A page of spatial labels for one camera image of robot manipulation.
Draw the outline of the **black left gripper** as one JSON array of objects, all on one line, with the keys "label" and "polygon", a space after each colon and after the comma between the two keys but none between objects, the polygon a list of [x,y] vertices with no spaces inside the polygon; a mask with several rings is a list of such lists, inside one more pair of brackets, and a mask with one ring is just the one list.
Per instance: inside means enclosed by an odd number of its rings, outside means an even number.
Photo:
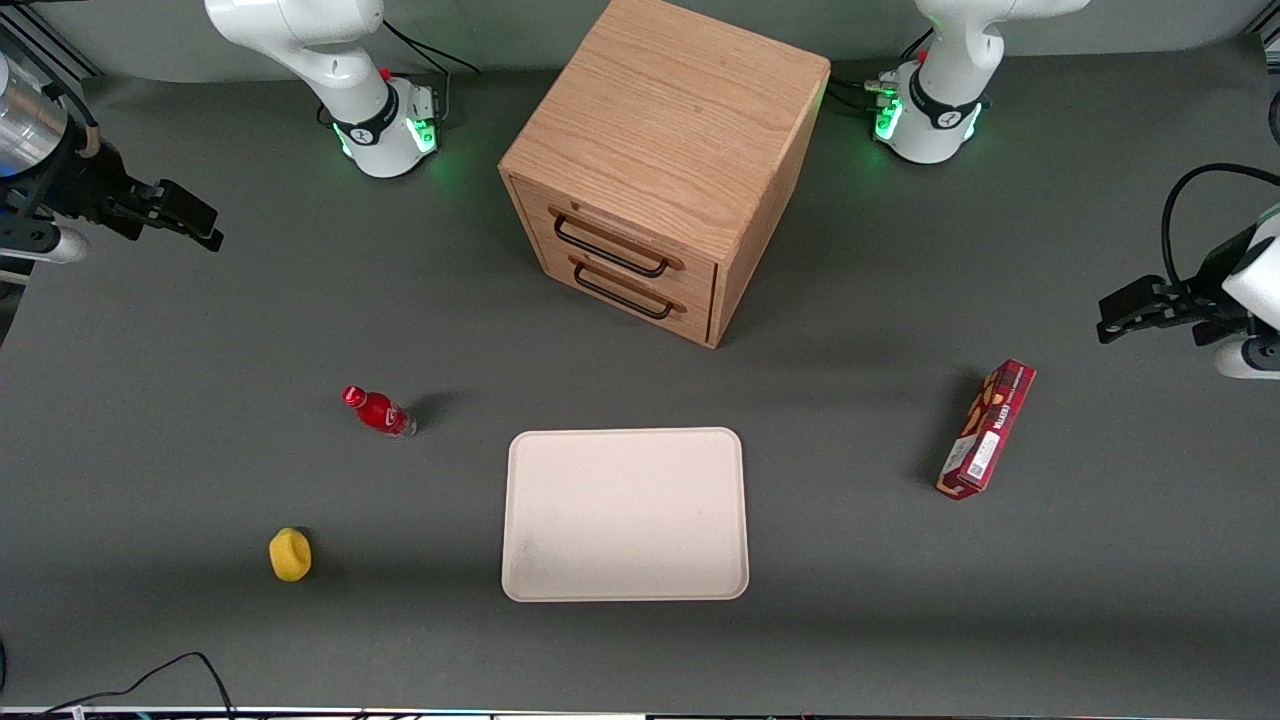
[{"label": "black left gripper", "polygon": [[1125,334],[1149,329],[1148,315],[1160,309],[1155,327],[1170,329],[1193,325],[1192,338],[1204,347],[1228,338],[1257,336],[1257,322],[1224,288],[1231,268],[1202,268],[1184,279],[1185,292],[1161,277],[1140,277],[1128,287],[1128,293],[1111,293],[1097,302],[1100,319],[1097,340],[1110,345]]}]

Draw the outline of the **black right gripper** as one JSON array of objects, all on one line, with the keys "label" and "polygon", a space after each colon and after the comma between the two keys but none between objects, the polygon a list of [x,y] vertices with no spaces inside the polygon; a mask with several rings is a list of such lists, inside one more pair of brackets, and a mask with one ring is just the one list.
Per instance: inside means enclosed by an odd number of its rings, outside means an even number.
[{"label": "black right gripper", "polygon": [[146,184],[128,173],[109,143],[91,158],[61,143],[29,170],[29,218],[36,222],[50,225],[55,217],[78,218],[127,240],[137,240],[147,225],[220,251],[218,211],[180,184],[160,179],[150,191],[147,210]]}]

